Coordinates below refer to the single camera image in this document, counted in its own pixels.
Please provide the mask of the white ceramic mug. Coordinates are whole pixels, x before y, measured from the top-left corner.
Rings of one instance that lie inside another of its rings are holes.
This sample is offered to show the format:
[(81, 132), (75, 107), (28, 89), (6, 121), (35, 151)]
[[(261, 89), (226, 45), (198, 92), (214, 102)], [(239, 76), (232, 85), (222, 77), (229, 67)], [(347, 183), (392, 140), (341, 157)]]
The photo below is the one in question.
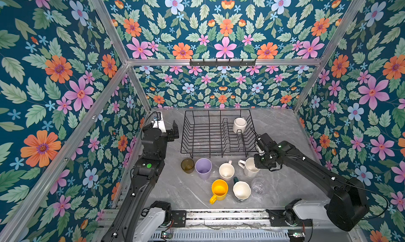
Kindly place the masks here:
[(254, 157), (249, 157), (246, 160), (239, 160), (238, 165), (243, 169), (245, 176), (254, 178), (260, 171), (255, 165)]

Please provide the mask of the dark green mug white interior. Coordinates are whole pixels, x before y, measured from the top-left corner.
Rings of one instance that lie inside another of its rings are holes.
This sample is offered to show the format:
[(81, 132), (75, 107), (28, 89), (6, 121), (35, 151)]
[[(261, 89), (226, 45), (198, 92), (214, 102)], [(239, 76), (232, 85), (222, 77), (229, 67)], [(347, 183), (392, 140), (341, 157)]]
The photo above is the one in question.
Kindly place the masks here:
[(238, 201), (245, 201), (251, 195), (251, 187), (248, 183), (240, 181), (237, 177), (233, 178), (233, 194)]

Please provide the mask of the white mug red interior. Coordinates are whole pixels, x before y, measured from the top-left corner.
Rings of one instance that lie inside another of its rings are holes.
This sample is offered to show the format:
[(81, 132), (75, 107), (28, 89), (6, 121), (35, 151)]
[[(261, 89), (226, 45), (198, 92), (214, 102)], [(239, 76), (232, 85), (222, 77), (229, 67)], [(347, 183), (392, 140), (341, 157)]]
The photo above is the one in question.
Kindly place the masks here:
[(247, 121), (244, 118), (236, 118), (233, 123), (233, 132), (235, 134), (243, 134), (247, 127)]

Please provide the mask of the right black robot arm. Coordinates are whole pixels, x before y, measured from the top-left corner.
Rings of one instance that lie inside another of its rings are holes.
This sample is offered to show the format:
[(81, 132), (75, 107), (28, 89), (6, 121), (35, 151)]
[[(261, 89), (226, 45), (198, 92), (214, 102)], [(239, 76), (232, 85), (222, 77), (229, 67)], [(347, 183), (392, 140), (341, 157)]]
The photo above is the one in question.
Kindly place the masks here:
[(296, 146), (287, 141), (276, 143), (267, 133), (257, 135), (255, 144), (258, 148), (254, 155), (256, 168), (273, 172), (287, 166), (316, 185), (330, 199), (324, 210), (327, 219), (337, 228), (351, 231), (369, 212), (366, 189), (360, 180), (346, 179), (328, 170)]

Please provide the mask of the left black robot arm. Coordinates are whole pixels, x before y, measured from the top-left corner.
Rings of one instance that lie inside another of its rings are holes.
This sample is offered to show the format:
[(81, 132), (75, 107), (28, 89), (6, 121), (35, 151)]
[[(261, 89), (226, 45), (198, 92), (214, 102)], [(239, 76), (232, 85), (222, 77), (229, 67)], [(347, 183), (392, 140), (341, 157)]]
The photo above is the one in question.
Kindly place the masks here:
[(156, 126), (150, 123), (142, 130), (142, 154), (134, 165), (127, 196), (111, 227), (101, 239), (103, 242), (131, 242), (136, 234), (141, 234), (136, 232), (138, 220), (165, 166), (167, 144), (179, 138), (176, 122), (173, 122), (172, 129), (165, 132), (159, 129), (161, 124), (164, 122), (158, 122)]

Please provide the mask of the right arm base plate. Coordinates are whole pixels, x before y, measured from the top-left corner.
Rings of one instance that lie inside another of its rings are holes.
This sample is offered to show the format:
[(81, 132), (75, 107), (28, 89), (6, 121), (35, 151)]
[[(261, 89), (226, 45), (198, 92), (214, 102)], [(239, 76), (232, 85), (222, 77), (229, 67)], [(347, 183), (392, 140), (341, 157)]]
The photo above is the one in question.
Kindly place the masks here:
[(311, 219), (299, 219), (293, 210), (265, 209), (272, 227), (312, 227)]

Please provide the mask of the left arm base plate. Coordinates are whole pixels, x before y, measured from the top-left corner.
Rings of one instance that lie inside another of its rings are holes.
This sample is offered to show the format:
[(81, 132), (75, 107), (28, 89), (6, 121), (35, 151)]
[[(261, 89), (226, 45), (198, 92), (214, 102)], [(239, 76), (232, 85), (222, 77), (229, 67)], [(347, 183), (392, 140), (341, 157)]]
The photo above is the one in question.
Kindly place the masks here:
[(165, 228), (184, 228), (186, 227), (186, 220), (186, 210), (170, 210), (165, 213), (165, 222), (162, 226)]

